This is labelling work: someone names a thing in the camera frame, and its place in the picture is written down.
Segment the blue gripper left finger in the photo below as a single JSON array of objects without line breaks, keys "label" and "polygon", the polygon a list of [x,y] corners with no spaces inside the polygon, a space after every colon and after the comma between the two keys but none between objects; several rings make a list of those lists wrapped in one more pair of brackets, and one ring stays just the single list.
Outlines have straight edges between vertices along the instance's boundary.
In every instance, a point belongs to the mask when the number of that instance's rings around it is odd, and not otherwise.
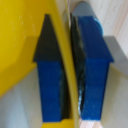
[{"label": "blue gripper left finger", "polygon": [[44,122],[69,117],[69,91],[56,34],[45,15],[33,61],[37,63],[41,109]]}]

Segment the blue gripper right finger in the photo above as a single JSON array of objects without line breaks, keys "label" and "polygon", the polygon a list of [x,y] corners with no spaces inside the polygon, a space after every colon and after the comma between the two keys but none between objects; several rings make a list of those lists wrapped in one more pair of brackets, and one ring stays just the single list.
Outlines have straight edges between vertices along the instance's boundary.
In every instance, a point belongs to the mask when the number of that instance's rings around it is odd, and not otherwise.
[{"label": "blue gripper right finger", "polygon": [[83,120],[100,120],[109,64],[113,57],[91,16],[71,18],[78,111]]}]

